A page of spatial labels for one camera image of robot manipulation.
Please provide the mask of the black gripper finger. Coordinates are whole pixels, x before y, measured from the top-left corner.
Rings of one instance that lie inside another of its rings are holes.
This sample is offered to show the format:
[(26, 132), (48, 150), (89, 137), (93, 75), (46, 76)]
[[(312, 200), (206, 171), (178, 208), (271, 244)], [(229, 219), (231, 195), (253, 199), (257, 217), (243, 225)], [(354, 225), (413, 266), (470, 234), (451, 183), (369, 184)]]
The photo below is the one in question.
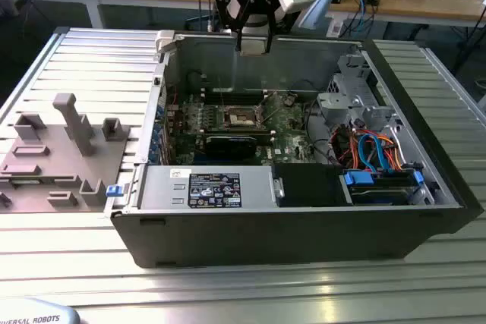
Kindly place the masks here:
[[(239, 6), (235, 16), (233, 16), (229, 10), (232, 3), (236, 3)], [(243, 34), (242, 30), (249, 18), (249, 0), (214, 0), (214, 5), (219, 15), (220, 25), (225, 30), (231, 30), (231, 32), (235, 34), (235, 50), (240, 52)]]
[(287, 34), (292, 29), (292, 14), (285, 13), (282, 8), (276, 9), (267, 15), (268, 32), (265, 45), (265, 52), (269, 53), (273, 42), (273, 37)]

